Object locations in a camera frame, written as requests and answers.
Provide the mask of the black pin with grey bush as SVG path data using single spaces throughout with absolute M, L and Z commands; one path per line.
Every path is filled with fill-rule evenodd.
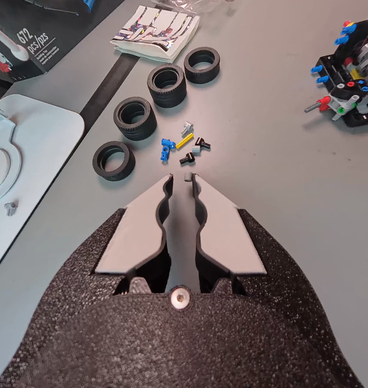
M 211 145 L 201 137 L 197 138 L 195 144 L 192 146 L 192 153 L 194 155 L 199 155 L 202 150 L 209 151 L 211 149 Z

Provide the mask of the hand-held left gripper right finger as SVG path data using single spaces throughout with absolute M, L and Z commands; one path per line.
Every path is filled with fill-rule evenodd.
M 243 209 L 193 173 L 196 232 L 195 263 L 201 292 L 211 292 L 221 278 L 235 286 L 238 277 L 266 276 L 266 266 L 250 237 Z

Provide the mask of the black toy chassis assembly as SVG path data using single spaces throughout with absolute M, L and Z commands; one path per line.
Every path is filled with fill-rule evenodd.
M 368 125 L 368 18 L 345 21 L 334 45 L 336 51 L 320 57 L 310 71 L 327 94 L 304 112 L 331 110 L 333 121 L 342 119 L 348 127 Z

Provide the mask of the shiny sticker sheet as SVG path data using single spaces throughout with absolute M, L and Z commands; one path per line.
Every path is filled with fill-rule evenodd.
M 200 16 L 140 5 L 110 43 L 122 53 L 172 64 L 199 23 Z

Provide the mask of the yellow toy axle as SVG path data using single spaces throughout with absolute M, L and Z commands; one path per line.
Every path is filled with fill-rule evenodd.
M 188 143 L 193 138 L 194 138 L 194 134 L 190 133 L 185 138 L 183 138 L 179 143 L 176 144 L 176 149 L 180 149 L 182 146 L 184 146 L 186 143 Z

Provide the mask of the clear plastic bag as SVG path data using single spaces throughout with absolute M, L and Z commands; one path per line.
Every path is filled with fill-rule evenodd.
M 214 11 L 219 6 L 230 5 L 234 0 L 151 0 L 163 9 L 192 14 Z

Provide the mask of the narrow black toy tyre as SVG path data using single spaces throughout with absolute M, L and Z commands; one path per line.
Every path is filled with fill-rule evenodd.
M 220 71 L 220 55 L 211 47 L 199 47 L 190 51 L 184 59 L 184 72 L 188 81 L 206 84 L 213 81 Z
M 106 171 L 105 166 L 108 158 L 115 153 L 123 153 L 124 159 L 122 164 L 115 170 Z M 135 156 L 126 144 L 119 141 L 104 143 L 99 147 L 93 156 L 94 171 L 107 181 L 121 181 L 128 177 L 136 164 Z

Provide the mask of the grey desk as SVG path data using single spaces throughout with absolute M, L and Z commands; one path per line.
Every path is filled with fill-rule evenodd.
M 325 92 L 310 69 L 331 54 L 346 20 L 368 16 L 368 1 L 235 1 L 202 14 L 177 58 L 210 46 L 220 73 L 187 83 L 179 106 L 153 106 L 156 132 L 132 147 L 136 166 L 120 182 L 97 176 L 99 146 L 124 138 L 113 121 L 117 104 L 140 96 L 152 103 L 147 77 L 158 63 L 137 61 L 45 194 L 0 264 L 0 375 L 16 352 L 34 310 L 65 260 L 118 208 L 168 173 L 170 215 L 164 223 L 172 257 L 167 287 L 199 291 L 193 171 L 246 209 L 290 253 L 317 293 L 338 344 L 368 387 L 368 126 L 348 128 L 331 112 L 304 109 Z M 176 144 L 184 123 L 194 138 Z M 211 145 L 195 162 L 179 160 L 197 138 Z

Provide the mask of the toy car set box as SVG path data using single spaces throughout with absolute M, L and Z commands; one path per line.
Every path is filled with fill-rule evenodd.
M 0 0 L 0 79 L 47 73 L 123 0 Z

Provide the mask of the wide black toy tyre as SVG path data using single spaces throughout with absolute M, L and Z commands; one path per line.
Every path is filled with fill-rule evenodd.
M 121 101 L 114 110 L 114 123 L 129 140 L 141 141 L 157 128 L 157 119 L 150 103 L 142 97 Z
M 181 67 L 163 64 L 148 75 L 147 85 L 154 103 L 161 108 L 173 108 L 186 97 L 186 78 Z

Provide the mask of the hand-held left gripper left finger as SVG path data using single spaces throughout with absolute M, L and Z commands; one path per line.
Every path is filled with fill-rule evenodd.
M 169 215 L 173 174 L 168 174 L 126 207 L 94 269 L 95 274 L 142 277 L 152 292 L 164 292 L 171 268 L 163 223 Z

